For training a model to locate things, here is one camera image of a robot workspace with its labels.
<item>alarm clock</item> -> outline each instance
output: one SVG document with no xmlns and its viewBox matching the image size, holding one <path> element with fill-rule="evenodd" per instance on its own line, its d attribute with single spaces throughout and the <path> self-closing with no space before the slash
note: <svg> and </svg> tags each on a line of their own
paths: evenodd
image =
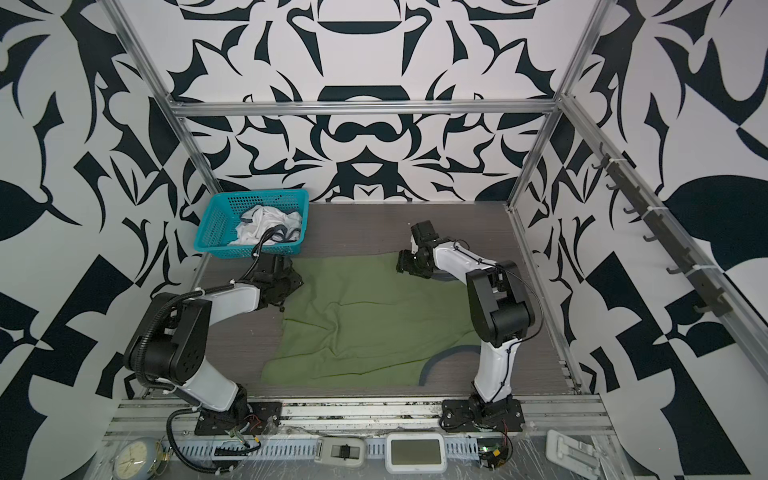
<svg viewBox="0 0 768 480">
<path fill-rule="evenodd" d="M 164 455 L 158 439 L 132 440 L 115 457 L 112 474 L 117 480 L 147 480 L 155 474 Z"/>
</svg>

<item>black and white wallpaper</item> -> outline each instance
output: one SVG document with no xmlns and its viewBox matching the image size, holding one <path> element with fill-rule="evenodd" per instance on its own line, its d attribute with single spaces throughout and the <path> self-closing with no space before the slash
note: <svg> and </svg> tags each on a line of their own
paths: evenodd
<svg viewBox="0 0 768 480">
<path fill-rule="evenodd" d="M 767 18 L 765 2 L 619 0 L 574 91 L 763 317 Z M 585 386 L 637 474 L 764 477 L 768 385 L 597 162 L 562 120 L 518 206 Z"/>
<path fill-rule="evenodd" d="M 552 98 L 595 0 L 130 0 L 179 101 Z"/>
<path fill-rule="evenodd" d="M 506 200 L 543 114 L 188 118 L 224 190 L 315 201 Z"/>
<path fill-rule="evenodd" d="M 210 195 L 94 0 L 0 2 L 0 112 L 0 476 L 63 478 L 138 393 L 122 353 Z"/>
</svg>

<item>green fabric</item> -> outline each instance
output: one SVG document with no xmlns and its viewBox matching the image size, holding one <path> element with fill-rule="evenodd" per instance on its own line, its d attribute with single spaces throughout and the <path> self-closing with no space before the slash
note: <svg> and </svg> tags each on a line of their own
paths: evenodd
<svg viewBox="0 0 768 480">
<path fill-rule="evenodd" d="M 430 357 L 479 345 L 461 282 L 397 273 L 397 253 L 293 260 L 304 285 L 286 301 L 265 383 L 418 385 Z"/>
</svg>

